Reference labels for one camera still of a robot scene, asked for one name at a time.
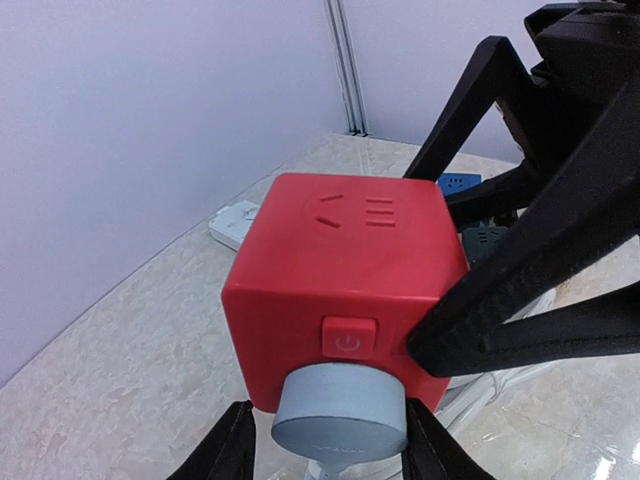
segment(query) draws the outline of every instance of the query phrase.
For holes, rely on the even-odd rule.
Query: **power button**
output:
[[[325,317],[322,354],[330,358],[366,360],[373,355],[377,324],[371,318]]]

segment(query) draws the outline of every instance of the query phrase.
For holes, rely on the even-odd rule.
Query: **white backdrop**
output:
[[[347,129],[319,0],[2,2],[0,386],[253,181]]]
[[[476,45],[511,38],[527,67],[539,56],[524,17],[548,2],[533,0],[345,0],[370,133],[422,144]],[[466,153],[519,162],[497,110],[463,147]]]

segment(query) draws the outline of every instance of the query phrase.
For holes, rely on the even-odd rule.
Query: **red cube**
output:
[[[435,410],[449,379],[425,373],[406,337],[467,269],[435,183],[280,176],[222,292],[251,400],[274,413],[292,371],[351,362]]]

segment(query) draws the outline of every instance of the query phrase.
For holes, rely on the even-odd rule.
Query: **gray round cap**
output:
[[[397,455],[407,444],[404,386],[363,365],[303,367],[285,380],[271,436],[290,452],[327,464]]]

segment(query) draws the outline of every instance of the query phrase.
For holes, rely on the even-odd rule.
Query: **power symbol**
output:
[[[336,348],[343,352],[355,352],[360,348],[361,342],[357,338],[353,340],[351,335],[346,337],[338,337],[336,339]]]

